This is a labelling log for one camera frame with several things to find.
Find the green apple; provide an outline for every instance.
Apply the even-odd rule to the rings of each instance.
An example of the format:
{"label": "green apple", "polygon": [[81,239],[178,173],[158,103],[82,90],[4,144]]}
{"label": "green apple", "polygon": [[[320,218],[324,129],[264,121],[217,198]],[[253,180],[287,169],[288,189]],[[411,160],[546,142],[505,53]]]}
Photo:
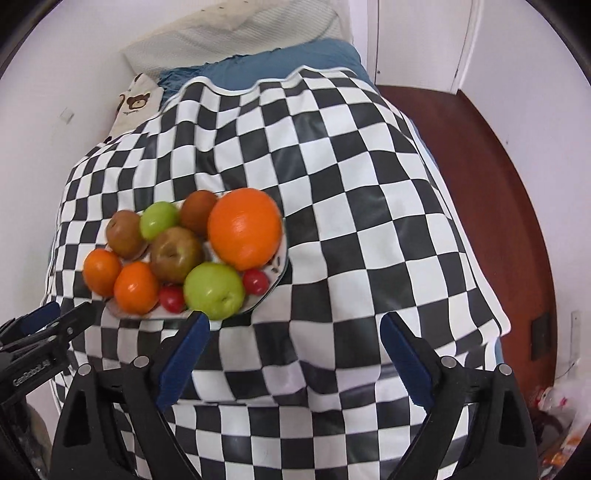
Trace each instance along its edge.
{"label": "green apple", "polygon": [[183,286],[185,302],[210,320],[234,315],[244,302],[245,291],[238,272],[229,265],[206,262],[191,270]]}
{"label": "green apple", "polygon": [[180,214],[172,203],[156,202],[144,211],[139,220],[139,231],[151,242],[165,230],[178,225],[179,221]]}

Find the orange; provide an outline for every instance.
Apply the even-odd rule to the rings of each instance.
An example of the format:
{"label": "orange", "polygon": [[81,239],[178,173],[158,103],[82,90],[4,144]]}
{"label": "orange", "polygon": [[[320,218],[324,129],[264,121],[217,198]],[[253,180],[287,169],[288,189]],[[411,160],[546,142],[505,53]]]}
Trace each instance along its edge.
{"label": "orange", "polygon": [[145,315],[158,303],[160,284],[144,262],[123,267],[115,282],[115,300],[126,313]]}
{"label": "orange", "polygon": [[96,248],[84,260],[82,278],[86,286],[97,295],[112,297],[119,272],[121,272],[119,257],[103,248]]}
{"label": "orange", "polygon": [[277,204],[255,189],[238,189],[224,195],[207,222],[215,253],[238,271],[265,265],[279,248],[281,231]]}

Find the wall outlet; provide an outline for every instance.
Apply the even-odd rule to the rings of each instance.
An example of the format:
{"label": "wall outlet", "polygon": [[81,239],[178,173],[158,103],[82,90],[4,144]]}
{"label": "wall outlet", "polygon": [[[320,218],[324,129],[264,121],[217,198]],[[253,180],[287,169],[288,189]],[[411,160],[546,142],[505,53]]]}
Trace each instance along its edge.
{"label": "wall outlet", "polygon": [[550,313],[545,312],[531,322],[531,360],[535,362],[551,350]]}
{"label": "wall outlet", "polygon": [[570,314],[570,362],[572,365],[581,357],[581,312]]}

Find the screw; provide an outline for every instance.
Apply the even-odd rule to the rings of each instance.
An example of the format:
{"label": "screw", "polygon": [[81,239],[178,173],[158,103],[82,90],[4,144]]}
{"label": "screw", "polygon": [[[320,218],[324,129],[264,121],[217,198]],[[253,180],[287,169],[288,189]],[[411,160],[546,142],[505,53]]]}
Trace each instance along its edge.
{"label": "screw", "polygon": [[501,372],[503,375],[509,376],[513,373],[513,370],[507,364],[500,364],[499,365],[499,372]]}
{"label": "screw", "polygon": [[148,365],[150,359],[147,356],[139,356],[134,360],[134,366],[137,368],[143,368]]}
{"label": "screw", "polygon": [[445,368],[453,368],[453,367],[455,367],[457,365],[457,361],[452,356],[443,356],[441,358],[441,364]]}
{"label": "screw", "polygon": [[83,377],[88,375],[92,370],[92,367],[89,364],[84,364],[78,369],[78,373]]}

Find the white wall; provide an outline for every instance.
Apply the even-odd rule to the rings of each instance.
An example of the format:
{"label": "white wall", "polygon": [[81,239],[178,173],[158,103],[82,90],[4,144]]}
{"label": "white wall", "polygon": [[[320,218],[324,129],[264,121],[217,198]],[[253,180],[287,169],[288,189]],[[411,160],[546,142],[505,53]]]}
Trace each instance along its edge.
{"label": "white wall", "polygon": [[349,15],[353,45],[359,52],[361,63],[368,67],[368,0],[349,0]]}
{"label": "white wall", "polygon": [[484,0],[460,88],[501,140],[537,214],[556,290],[557,373],[569,363],[570,314],[581,310],[578,373],[589,376],[591,86],[525,0]]}
{"label": "white wall", "polygon": [[380,0],[376,82],[452,90],[472,0]]}

